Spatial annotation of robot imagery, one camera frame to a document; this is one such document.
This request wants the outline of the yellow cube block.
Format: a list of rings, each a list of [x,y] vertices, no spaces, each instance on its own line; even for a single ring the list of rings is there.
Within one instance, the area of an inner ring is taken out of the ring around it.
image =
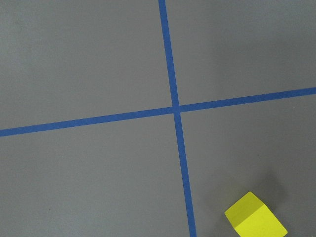
[[[252,192],[246,193],[224,212],[241,237],[284,237],[287,229]]]

